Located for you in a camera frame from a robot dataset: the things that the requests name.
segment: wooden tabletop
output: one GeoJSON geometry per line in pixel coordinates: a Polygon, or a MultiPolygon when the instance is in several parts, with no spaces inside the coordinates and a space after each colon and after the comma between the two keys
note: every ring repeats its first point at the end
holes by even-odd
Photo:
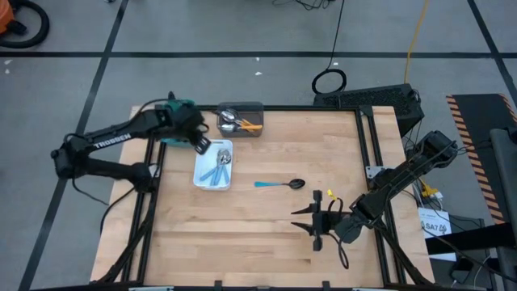
{"type": "MultiPolygon", "coordinates": [[[[405,157],[392,108],[374,108],[382,158],[396,166],[405,157]]],[[[204,114],[219,139],[216,118],[204,114]]],[[[203,191],[192,183],[195,152],[168,147],[161,177],[146,285],[319,287],[380,287],[379,260],[372,230],[363,228],[352,244],[343,244],[350,269],[341,266],[336,243],[323,238],[323,249],[312,251],[313,238],[291,221],[310,223],[310,215],[291,215],[312,201],[312,192],[332,189],[347,207],[367,191],[353,112],[264,112],[259,138],[234,138],[232,183],[228,191],[203,191]],[[306,185],[255,188],[254,181],[284,182],[301,178],[306,185]]],[[[368,123],[364,119],[370,160],[374,161],[368,123]]],[[[124,143],[120,162],[141,162],[147,141],[124,143]]],[[[131,187],[115,182],[111,202],[131,187]]],[[[128,242],[136,195],[108,215],[100,238],[91,279],[100,278],[128,242]]],[[[330,198],[325,196],[326,207],[330,198]]],[[[434,281],[418,210],[413,198],[392,200],[402,249],[429,280],[434,281]]],[[[139,251],[133,260],[136,277],[139,251]]],[[[387,247],[391,277],[393,256],[387,247]]]]}

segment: blue handle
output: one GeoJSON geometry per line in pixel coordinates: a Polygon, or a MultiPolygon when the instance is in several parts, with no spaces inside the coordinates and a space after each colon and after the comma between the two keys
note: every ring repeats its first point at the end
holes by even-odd
{"type": "Polygon", "coordinates": [[[225,166],[221,165],[221,166],[219,166],[219,169],[217,169],[216,179],[215,179],[215,183],[213,184],[213,186],[219,186],[219,182],[221,181],[221,175],[223,174],[224,167],[225,166]]]}
{"type": "Polygon", "coordinates": [[[255,187],[280,186],[282,183],[255,182],[255,187]]]}
{"type": "Polygon", "coordinates": [[[223,166],[223,174],[225,175],[225,182],[229,183],[228,170],[226,170],[226,166],[223,166]]]}
{"type": "Polygon", "coordinates": [[[202,175],[201,178],[200,178],[200,181],[201,182],[205,181],[208,177],[210,177],[211,174],[213,174],[216,171],[216,169],[217,169],[217,167],[214,167],[208,173],[202,175]]]}
{"type": "Polygon", "coordinates": [[[210,186],[217,186],[219,181],[216,181],[217,175],[219,175],[219,166],[216,167],[216,172],[212,176],[212,180],[210,181],[210,186]]]}

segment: gray floor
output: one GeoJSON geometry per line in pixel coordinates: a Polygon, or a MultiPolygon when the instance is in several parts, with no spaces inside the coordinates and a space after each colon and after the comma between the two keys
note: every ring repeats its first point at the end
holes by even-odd
{"type": "MultiPolygon", "coordinates": [[[[36,52],[102,52],[120,0],[39,0],[52,21],[48,39],[36,52]]],[[[347,0],[337,51],[405,52],[423,1],[347,0]]],[[[477,0],[500,52],[517,52],[517,2],[477,0]]],[[[295,3],[270,0],[130,0],[114,52],[330,51],[339,2],[305,11],[295,3]]],[[[20,19],[38,24],[30,12],[20,19]]],[[[0,48],[0,53],[10,51],[0,48]]],[[[466,1],[433,0],[414,49],[420,53],[489,53],[466,1]]],[[[39,233],[57,178],[49,152],[78,124],[99,57],[0,57],[0,281],[15,290],[39,233]]],[[[347,72],[347,89],[402,83],[403,58],[337,58],[347,72]]],[[[517,76],[517,60],[504,60],[517,76]]],[[[265,104],[311,104],[313,77],[328,58],[111,58],[100,83],[86,130],[128,117],[131,106],[166,97],[215,104],[258,100],[265,104]]],[[[320,90],[335,86],[322,80],[320,90]]],[[[422,95],[423,133],[439,129],[459,139],[445,95],[509,95],[493,59],[413,59],[410,83],[422,95]]],[[[97,157],[117,160],[120,147],[97,157]]],[[[490,215],[465,156],[433,171],[427,181],[444,195],[450,213],[490,215]]],[[[108,199],[112,182],[83,178],[81,188],[108,199]]],[[[99,241],[104,207],[67,186],[32,288],[88,282],[99,241]]]]}

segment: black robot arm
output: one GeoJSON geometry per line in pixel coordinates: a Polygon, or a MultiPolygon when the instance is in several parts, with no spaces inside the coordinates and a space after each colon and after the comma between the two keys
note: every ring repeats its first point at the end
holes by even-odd
{"type": "Polygon", "coordinates": [[[339,243],[352,243],[359,237],[363,226],[375,228],[392,247],[393,253],[399,258],[415,284],[431,285],[431,282],[423,277],[411,263],[397,241],[388,232],[381,218],[388,202],[399,192],[430,170],[448,166],[456,155],[455,141],[451,141],[439,131],[430,132],[414,147],[414,155],[411,158],[395,169],[385,169],[379,172],[369,180],[371,191],[362,194],[352,203],[351,213],[344,213],[341,209],[333,212],[331,205],[327,211],[321,211],[322,193],[316,190],[314,191],[315,203],[306,209],[292,213],[311,213],[313,224],[306,225],[298,222],[292,224],[315,237],[314,251],[321,250],[321,236],[328,234],[331,230],[338,235],[339,243]]]}
{"type": "Polygon", "coordinates": [[[195,151],[204,154],[210,141],[200,127],[204,118],[199,109],[191,103],[178,102],[176,109],[169,104],[157,105],[155,109],[139,111],[131,120],[105,129],[86,133],[84,136],[67,134],[58,150],[53,150],[57,176],[76,179],[84,175],[98,175],[113,179],[127,179],[137,191],[148,191],[153,178],[147,165],[137,162],[124,165],[90,158],[89,154],[133,138],[177,138],[192,144],[195,151]]]}

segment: blue spoon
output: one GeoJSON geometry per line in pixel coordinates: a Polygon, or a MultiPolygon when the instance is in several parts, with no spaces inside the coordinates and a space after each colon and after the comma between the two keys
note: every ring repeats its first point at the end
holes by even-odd
{"type": "Polygon", "coordinates": [[[269,182],[255,182],[255,187],[269,187],[269,186],[289,186],[291,189],[300,189],[305,186],[303,179],[292,179],[289,183],[269,183],[269,182]]]}

